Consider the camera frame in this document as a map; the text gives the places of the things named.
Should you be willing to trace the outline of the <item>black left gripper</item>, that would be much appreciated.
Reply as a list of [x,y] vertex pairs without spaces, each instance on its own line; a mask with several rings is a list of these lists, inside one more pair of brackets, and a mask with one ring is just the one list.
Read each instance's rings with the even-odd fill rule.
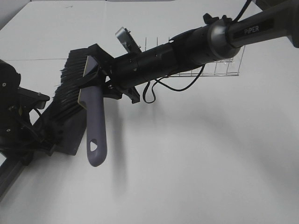
[[39,109],[20,104],[18,88],[21,75],[7,62],[0,61],[0,153],[6,158],[20,158],[30,151],[30,144],[41,142],[47,156],[63,149],[63,124],[48,123],[39,128],[33,124],[42,116]]

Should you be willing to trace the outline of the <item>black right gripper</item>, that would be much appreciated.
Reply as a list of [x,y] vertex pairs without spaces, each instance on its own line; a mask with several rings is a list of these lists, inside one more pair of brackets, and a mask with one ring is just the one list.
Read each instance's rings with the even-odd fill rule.
[[140,102],[135,86],[167,75],[178,69],[179,63],[172,43],[166,43],[140,53],[112,57],[98,44],[88,47],[89,55],[103,70],[108,70],[110,81],[104,84],[106,96],[126,95],[132,104]]

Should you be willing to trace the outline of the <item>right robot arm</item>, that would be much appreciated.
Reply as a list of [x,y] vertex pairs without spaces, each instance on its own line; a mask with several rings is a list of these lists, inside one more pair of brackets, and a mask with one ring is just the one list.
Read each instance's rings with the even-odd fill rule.
[[90,46],[91,55],[110,78],[102,85],[104,96],[120,99],[127,95],[136,100],[137,85],[232,58],[244,45],[280,37],[287,37],[294,47],[299,45],[296,0],[284,0],[242,21],[208,14],[204,20],[205,26],[183,32],[144,52],[132,51],[114,58],[97,44]]

